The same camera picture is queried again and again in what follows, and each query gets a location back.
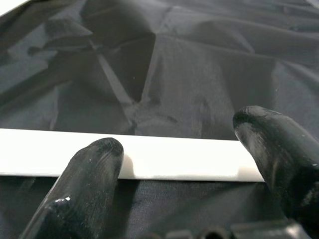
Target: white plastic strip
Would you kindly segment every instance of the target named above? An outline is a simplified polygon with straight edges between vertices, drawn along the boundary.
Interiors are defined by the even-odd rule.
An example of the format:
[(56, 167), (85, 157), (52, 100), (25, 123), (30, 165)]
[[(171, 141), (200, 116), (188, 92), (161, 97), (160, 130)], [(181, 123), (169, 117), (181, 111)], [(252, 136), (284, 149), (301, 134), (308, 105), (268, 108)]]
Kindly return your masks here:
[(23, 5), (30, 0), (0, 0), (0, 16), (5, 15), (9, 11)]
[(263, 181), (238, 141), (0, 129), (0, 175), (59, 176), (80, 149), (104, 137), (124, 147), (122, 179)]

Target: wrinkled black fabric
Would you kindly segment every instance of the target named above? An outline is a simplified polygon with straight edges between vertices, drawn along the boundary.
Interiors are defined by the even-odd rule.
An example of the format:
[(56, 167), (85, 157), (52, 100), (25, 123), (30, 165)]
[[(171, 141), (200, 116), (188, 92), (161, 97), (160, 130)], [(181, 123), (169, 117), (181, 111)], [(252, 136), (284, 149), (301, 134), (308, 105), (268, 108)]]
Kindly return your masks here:
[[(303, 0), (32, 1), (0, 18), (0, 127), (235, 140), (260, 105), (319, 137), (318, 63)], [(0, 238), (54, 180), (0, 178)], [(113, 215), (113, 238), (282, 217), (264, 184), (153, 181), (120, 181)]]

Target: black plastic part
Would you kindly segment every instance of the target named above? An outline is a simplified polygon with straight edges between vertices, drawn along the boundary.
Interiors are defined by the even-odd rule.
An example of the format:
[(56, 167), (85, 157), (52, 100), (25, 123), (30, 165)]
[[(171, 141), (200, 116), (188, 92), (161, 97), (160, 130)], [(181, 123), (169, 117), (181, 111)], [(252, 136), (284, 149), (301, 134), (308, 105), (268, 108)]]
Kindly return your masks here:
[(230, 232), (222, 227), (212, 227), (204, 230), (198, 239), (230, 239)]
[(233, 123), (286, 216), (318, 230), (319, 143), (291, 118), (258, 106), (240, 110)]
[(78, 151), (46, 195), (21, 239), (96, 239), (104, 230), (123, 147), (100, 139)]
[(291, 220), (232, 226), (234, 239), (310, 239), (303, 227)]

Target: white rod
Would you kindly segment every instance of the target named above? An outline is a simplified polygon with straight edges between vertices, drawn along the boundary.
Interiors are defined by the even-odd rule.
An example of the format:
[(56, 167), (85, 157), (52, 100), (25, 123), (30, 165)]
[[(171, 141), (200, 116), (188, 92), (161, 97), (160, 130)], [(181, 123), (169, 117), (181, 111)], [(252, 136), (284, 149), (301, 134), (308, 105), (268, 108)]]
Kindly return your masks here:
[(25, 4), (30, 0), (1, 0), (0, 2), (0, 16), (14, 10), (15, 8)]
[(59, 176), (80, 149), (104, 137), (124, 147), (122, 179), (263, 181), (238, 141), (0, 129), (0, 175)]

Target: black fabric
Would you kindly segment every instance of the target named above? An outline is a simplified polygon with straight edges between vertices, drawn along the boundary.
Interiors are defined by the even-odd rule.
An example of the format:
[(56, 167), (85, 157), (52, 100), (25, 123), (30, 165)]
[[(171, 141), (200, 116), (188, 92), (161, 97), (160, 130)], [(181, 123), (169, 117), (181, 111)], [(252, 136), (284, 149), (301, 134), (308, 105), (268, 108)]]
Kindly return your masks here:
[[(0, 18), (0, 127), (235, 140), (260, 105), (318, 137), (318, 63), (303, 0), (31, 1)], [(53, 182), (0, 178), (0, 238)], [(120, 181), (114, 203), (113, 238), (282, 217), (264, 184)]]

